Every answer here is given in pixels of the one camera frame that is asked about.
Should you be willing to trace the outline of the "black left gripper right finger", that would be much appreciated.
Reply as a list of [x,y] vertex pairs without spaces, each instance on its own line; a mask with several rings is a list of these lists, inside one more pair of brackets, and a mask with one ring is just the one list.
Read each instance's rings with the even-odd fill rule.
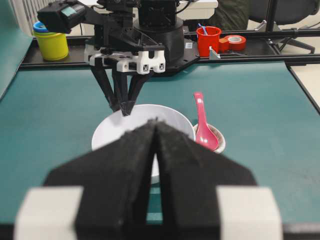
[[158,122],[163,227],[173,240],[281,240],[272,190],[241,164]]

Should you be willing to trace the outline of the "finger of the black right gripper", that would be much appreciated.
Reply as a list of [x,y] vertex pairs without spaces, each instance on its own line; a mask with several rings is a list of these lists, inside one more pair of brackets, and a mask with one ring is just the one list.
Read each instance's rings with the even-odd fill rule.
[[109,103],[109,107],[113,112],[118,111],[120,109],[119,102],[104,69],[103,59],[101,57],[96,57],[94,59],[94,65],[91,65],[90,68],[106,100]]
[[144,83],[153,75],[153,71],[147,74],[138,74],[135,71],[119,72],[113,69],[112,80],[115,96],[115,102],[111,105],[113,112],[121,110],[124,117],[129,116]]

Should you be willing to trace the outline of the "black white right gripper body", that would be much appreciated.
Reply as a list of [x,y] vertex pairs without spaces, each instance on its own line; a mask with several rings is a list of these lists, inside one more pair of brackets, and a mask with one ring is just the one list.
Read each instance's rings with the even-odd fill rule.
[[133,14],[95,13],[94,36],[86,41],[84,62],[92,67],[114,65],[121,73],[166,70],[165,46],[133,27]]

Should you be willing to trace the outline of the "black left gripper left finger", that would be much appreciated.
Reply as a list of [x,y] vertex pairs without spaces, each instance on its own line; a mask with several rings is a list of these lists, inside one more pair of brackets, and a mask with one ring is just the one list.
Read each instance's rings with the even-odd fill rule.
[[17,213],[16,240],[133,240],[144,236],[157,123],[52,169]]

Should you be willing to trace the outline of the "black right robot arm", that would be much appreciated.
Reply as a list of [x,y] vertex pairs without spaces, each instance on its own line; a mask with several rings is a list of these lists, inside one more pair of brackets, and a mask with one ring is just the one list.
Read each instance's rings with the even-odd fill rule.
[[83,20],[94,26],[84,60],[113,112],[131,114],[154,75],[174,75],[199,59],[184,36],[176,0],[100,0],[106,13],[87,7]]

